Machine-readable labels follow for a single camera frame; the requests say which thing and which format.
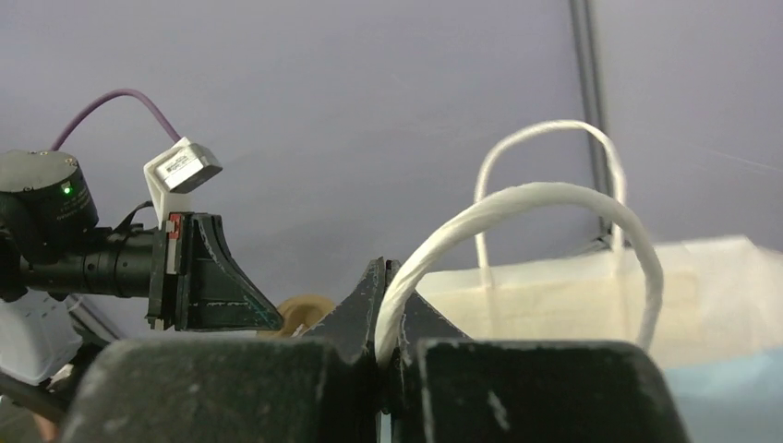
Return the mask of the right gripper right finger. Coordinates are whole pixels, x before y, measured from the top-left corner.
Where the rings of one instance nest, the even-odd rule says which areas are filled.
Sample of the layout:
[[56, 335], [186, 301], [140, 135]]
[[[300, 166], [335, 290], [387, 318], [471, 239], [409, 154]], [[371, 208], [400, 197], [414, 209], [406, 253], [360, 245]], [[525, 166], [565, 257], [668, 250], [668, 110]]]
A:
[[622, 341], [472, 340], [409, 296], [388, 369], [394, 442], [686, 442], [658, 366]]

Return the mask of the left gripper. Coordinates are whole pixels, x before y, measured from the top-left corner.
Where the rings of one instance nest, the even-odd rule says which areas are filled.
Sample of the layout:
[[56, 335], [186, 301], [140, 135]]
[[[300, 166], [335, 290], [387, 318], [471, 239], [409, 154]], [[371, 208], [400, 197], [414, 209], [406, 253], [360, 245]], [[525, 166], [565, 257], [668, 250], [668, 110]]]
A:
[[175, 212], [153, 231], [153, 330], [278, 330], [282, 315], [233, 259], [219, 215]]

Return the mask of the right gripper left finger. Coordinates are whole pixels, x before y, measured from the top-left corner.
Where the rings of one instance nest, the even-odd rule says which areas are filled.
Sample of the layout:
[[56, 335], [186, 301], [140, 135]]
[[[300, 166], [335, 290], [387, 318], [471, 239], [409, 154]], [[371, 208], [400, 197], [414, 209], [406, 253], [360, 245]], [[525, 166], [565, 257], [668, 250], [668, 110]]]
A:
[[119, 341], [83, 378], [65, 442], [377, 442], [371, 350], [387, 263], [300, 338]]

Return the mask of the light blue paper bag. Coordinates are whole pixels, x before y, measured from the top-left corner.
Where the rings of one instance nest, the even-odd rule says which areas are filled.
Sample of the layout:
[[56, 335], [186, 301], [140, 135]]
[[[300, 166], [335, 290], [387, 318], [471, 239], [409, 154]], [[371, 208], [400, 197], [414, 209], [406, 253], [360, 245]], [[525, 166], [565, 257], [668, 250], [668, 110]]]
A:
[[[583, 130], [603, 147], [611, 189], [535, 182], [487, 191], [501, 154], [547, 133]], [[663, 368], [698, 442], [782, 438], [782, 255], [743, 235], [654, 244], [626, 205], [612, 140], [579, 120], [527, 126], [498, 142], [479, 169], [474, 202], [401, 266], [379, 309], [375, 355], [392, 359], [406, 302], [420, 293], [475, 339], [626, 341]], [[589, 209], [609, 245], [575, 257], [493, 267], [485, 233], [545, 207]]]

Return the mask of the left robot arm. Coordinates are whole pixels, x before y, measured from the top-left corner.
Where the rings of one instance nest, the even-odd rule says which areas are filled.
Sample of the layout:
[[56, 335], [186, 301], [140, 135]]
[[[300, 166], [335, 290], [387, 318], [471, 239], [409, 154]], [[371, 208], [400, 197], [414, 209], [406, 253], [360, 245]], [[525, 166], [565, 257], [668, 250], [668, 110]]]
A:
[[145, 228], [102, 227], [78, 160], [62, 151], [1, 156], [1, 392], [57, 423], [103, 348], [73, 327], [73, 294], [144, 298], [154, 330], [277, 330], [283, 317], [232, 258], [219, 215], [164, 210]]

